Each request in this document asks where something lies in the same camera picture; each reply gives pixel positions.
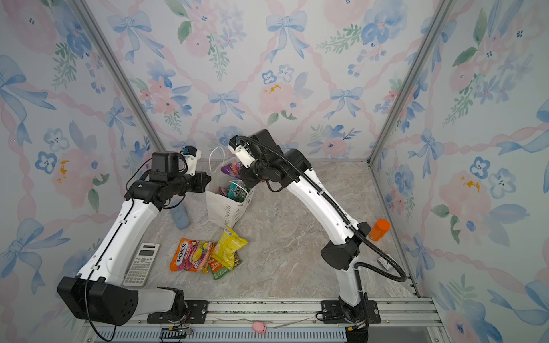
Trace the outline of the yellow snack bag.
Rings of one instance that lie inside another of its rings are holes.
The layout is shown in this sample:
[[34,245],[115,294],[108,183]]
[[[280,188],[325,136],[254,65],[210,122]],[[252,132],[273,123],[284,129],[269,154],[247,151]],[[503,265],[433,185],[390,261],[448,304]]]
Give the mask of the yellow snack bag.
[[212,258],[223,267],[232,270],[235,266],[236,253],[248,245],[248,241],[241,238],[233,229],[225,227],[220,240],[215,245]]

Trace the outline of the green orange snack packet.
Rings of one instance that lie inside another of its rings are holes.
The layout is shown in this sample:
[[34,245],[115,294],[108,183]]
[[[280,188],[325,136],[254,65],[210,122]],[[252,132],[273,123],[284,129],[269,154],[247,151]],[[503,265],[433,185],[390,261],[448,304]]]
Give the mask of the green orange snack packet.
[[214,280],[220,280],[223,278],[226,274],[236,269],[241,264],[240,257],[237,253],[234,253],[234,267],[232,269],[225,267],[223,264],[221,264],[219,261],[214,259],[213,257],[209,261],[209,268],[212,272],[213,279]]

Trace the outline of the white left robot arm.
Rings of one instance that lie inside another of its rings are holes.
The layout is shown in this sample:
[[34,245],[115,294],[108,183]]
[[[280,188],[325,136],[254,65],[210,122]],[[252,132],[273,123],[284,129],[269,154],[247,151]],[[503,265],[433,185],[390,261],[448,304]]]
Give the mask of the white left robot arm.
[[131,290],[123,286],[139,243],[153,219],[174,196],[203,193],[211,177],[197,171],[200,150],[155,152],[151,167],[127,188],[117,220],[74,277],[63,277],[57,292],[80,320],[117,327],[143,314],[178,322],[187,314],[182,290]]

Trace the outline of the purple Fox's candy bag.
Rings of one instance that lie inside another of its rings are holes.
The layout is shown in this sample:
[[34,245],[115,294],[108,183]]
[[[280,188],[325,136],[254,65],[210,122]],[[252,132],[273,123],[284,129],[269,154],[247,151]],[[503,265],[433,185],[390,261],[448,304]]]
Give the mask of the purple Fox's candy bag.
[[218,191],[223,197],[230,197],[230,187],[218,187]]
[[223,174],[239,179],[240,171],[242,168],[243,168],[243,165],[241,162],[231,162],[221,167],[221,172]]

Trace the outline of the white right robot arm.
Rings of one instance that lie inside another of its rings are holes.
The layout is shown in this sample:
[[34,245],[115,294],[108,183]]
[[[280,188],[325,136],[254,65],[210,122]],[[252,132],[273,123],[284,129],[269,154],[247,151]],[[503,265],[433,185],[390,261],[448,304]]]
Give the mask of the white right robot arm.
[[248,187],[277,182],[315,216],[330,239],[321,256],[336,273],[343,317],[353,324],[366,321],[365,293],[353,269],[364,238],[360,224],[331,197],[304,154],[297,149],[283,152],[269,131],[231,138],[230,151],[243,164],[240,177]]

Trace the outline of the teal snack packet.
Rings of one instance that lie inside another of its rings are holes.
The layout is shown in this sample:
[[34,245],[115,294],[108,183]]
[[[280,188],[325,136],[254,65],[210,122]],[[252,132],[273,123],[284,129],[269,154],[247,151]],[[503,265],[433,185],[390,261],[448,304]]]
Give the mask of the teal snack packet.
[[236,187],[246,187],[242,180],[233,180],[230,182],[230,197],[229,199],[236,201],[237,190]]

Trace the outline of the white printed paper bag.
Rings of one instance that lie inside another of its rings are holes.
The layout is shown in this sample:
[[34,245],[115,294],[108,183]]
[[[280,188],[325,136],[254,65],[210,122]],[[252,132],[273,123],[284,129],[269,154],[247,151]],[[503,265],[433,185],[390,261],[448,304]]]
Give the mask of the white printed paper bag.
[[[241,178],[234,178],[221,172],[221,167],[224,165],[231,162],[240,162],[237,157],[230,157],[228,159],[223,157],[222,162],[216,166],[212,165],[212,155],[216,150],[217,149],[212,151],[208,161],[209,172],[212,178],[206,188],[208,219],[220,227],[233,228],[235,224],[243,217],[247,207],[251,204],[254,197],[254,190],[250,188]],[[243,202],[236,202],[219,194],[218,187],[229,187],[230,182],[233,180],[242,180],[245,186],[250,190],[248,197]]]

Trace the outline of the green yellow Fox's candy bag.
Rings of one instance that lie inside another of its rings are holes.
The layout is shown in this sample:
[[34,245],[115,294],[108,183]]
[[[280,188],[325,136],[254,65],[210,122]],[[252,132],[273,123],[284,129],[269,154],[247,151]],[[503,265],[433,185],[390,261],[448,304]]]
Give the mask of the green yellow Fox's candy bag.
[[248,195],[250,193],[250,190],[249,190],[248,187],[237,186],[236,190],[237,190],[237,196],[236,196],[236,201],[237,202],[243,202],[244,200],[246,200],[246,198],[248,197]]

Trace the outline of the orange Fox's candy bag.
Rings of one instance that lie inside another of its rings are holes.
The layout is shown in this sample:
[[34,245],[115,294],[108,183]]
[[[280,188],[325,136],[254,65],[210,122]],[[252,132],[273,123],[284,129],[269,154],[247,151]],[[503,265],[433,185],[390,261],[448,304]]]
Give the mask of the orange Fox's candy bag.
[[170,270],[207,274],[214,242],[182,238],[170,263]]

